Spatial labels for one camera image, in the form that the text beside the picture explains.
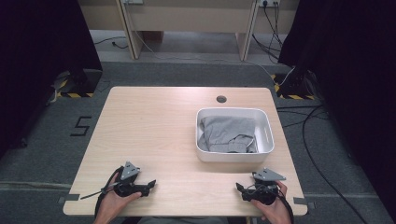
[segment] folded towel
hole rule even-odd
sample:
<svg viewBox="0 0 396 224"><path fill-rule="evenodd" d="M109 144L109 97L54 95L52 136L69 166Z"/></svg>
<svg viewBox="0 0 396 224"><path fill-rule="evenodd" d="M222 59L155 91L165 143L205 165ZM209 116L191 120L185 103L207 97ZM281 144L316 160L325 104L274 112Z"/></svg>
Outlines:
<svg viewBox="0 0 396 224"><path fill-rule="evenodd" d="M256 152L254 141L254 119L211 116L201 119L204 133L198 147L210 152Z"/></svg>

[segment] gray carpet floor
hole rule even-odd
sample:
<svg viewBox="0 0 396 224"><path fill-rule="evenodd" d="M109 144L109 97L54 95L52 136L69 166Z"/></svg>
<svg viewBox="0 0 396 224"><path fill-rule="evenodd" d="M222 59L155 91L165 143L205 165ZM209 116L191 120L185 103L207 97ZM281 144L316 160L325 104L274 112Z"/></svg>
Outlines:
<svg viewBox="0 0 396 224"><path fill-rule="evenodd" d="M276 97L271 78L256 65L204 63L103 63L104 73L92 98L60 97L36 121L25 148L12 149L0 160L0 223L92 223L93 217L63 213L63 197L73 184L106 97L114 86L265 87L274 96L309 212L295 223L362 223L330 182L368 223L393 223L363 170L348 157L332 117L320 108L302 121L320 100ZM283 66L266 66L287 73ZM75 125L90 126L84 136ZM114 223L121 223L118 218ZM253 223L262 223L253 218Z"/></svg>

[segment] metal bracket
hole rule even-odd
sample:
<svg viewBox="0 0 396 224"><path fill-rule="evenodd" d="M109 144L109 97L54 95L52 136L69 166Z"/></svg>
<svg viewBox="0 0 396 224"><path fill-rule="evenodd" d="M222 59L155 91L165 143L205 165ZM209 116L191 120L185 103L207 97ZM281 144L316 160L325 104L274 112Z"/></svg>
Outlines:
<svg viewBox="0 0 396 224"><path fill-rule="evenodd" d="M121 174L121 180L124 180L126 178L129 178L133 175L137 175L140 172L140 168L135 167L134 165L131 164L130 161L125 162L125 167L122 171Z"/></svg>
<svg viewBox="0 0 396 224"><path fill-rule="evenodd" d="M263 181L286 180L285 176L279 175L268 168L264 168L258 172L253 172L253 177Z"/></svg>

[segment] gray cloth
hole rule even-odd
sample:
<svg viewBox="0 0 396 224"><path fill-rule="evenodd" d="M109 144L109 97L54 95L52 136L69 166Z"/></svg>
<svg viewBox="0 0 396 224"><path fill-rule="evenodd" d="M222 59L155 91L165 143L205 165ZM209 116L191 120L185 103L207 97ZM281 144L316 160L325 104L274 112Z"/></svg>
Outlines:
<svg viewBox="0 0 396 224"><path fill-rule="evenodd" d="M142 217L138 224L228 224L226 217Z"/></svg>
<svg viewBox="0 0 396 224"><path fill-rule="evenodd" d="M203 151L221 153L256 152L254 119L211 116L201 119L204 133L198 141Z"/></svg>

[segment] black cable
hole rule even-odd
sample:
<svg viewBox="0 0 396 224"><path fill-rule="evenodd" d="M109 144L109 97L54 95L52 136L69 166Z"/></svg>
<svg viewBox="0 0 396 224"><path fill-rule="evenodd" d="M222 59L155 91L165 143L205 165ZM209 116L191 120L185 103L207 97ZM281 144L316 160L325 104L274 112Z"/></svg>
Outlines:
<svg viewBox="0 0 396 224"><path fill-rule="evenodd" d="M361 216L361 214L359 213L359 211L344 197L344 195L335 188L335 186L332 185L332 183L330 183L330 181L326 178L326 176L320 171L320 169L318 168L316 162L314 161L311 152L308 149L308 145L306 143L305 140L305 124L306 122L311 118L312 114L315 113L315 111L319 108L321 108L322 105L318 105L317 107L315 107L315 109L313 109L309 115L306 117L304 123L303 123L303 141L304 141L304 147L306 150L306 153L308 154L309 159L312 161L312 164L315 166L315 168L317 169L318 173L321 175L321 177L326 181L326 183L344 200L344 202L355 212L355 214L361 219L361 221L363 223L367 223L366 220L364 220L364 218Z"/></svg>
<svg viewBox="0 0 396 224"><path fill-rule="evenodd" d="M293 210L291 209L290 204L288 203L288 201L286 200L285 195L282 193L282 191L279 191L282 196L280 195L276 195L276 197L283 203L283 205L285 205L286 210L288 210L289 213L289 218L290 218L290 223L293 224L294 223L294 214L293 214Z"/></svg>
<svg viewBox="0 0 396 224"><path fill-rule="evenodd" d="M269 46L269 48L271 48L273 41L274 41L274 34L273 34L273 36L271 37L271 41L270 41L270 46ZM270 55L268 55L268 59L271 61L271 63L279 64L278 62L274 62L274 61L271 59Z"/></svg>
<svg viewBox="0 0 396 224"><path fill-rule="evenodd" d="M120 45L116 44L116 42L114 42L114 41L111 42L111 44L113 44L114 47L117 47L117 48L119 48L119 49L126 49L126 48L128 48L128 45L125 46L125 47L121 47Z"/></svg>
<svg viewBox="0 0 396 224"><path fill-rule="evenodd" d="M111 40L111 39L122 39L122 38L126 38L126 37L125 37L125 36L114 36L114 37L110 37L110 38L101 40L101 41L99 41L99 42L93 43L93 44L97 45L97 44L103 43L103 42L105 42L105 41L107 41L107 40Z"/></svg>
<svg viewBox="0 0 396 224"><path fill-rule="evenodd" d="M299 112L294 112L294 111L277 111L277 112L278 113L284 112L284 113L293 113L293 114L299 114L299 115L307 115L305 113L299 113ZM329 119L329 118L322 118L322 117L318 116L319 114L323 114L323 113L326 113L326 112L323 111L323 112L317 113L316 115L313 115L311 117L312 118L317 118L317 119ZM298 122L295 122L295 123L292 123L292 124L288 124L288 125L285 125L285 126L282 126L282 128L289 128L291 126L294 126L294 125L297 125L297 124L301 124L301 123L304 123L304 120L298 121Z"/></svg>
<svg viewBox="0 0 396 224"><path fill-rule="evenodd" d="M278 39L278 43L279 43L280 47L282 48L283 47L283 43L280 40L279 31L277 30L277 23L279 22L279 12L280 12L279 3L278 2L274 2L274 5L275 5L275 30L276 30L276 36L277 36L277 39Z"/></svg>
<svg viewBox="0 0 396 224"><path fill-rule="evenodd" d="M276 32L276 29L274 28L273 24L271 23L271 20L268 17L267 11L265 9L266 9L266 7L264 7L264 14L265 14L265 17L267 18L268 22L270 23L271 30L273 31L273 38L275 38L276 41L279 43L279 45L282 46L282 41L280 40L279 35Z"/></svg>
<svg viewBox="0 0 396 224"><path fill-rule="evenodd" d="M260 42L257 40L257 38L256 38L255 35L252 35L252 36L253 36L253 39L256 41L256 43L259 45L259 47L260 47L264 52L266 52L267 54L271 55L272 57L274 57L274 58L276 58L276 59L278 60L278 58L275 56L275 54L271 52L271 50L277 50L277 49L271 49L271 48L269 48L269 47L266 47L264 44L260 43Z"/></svg>

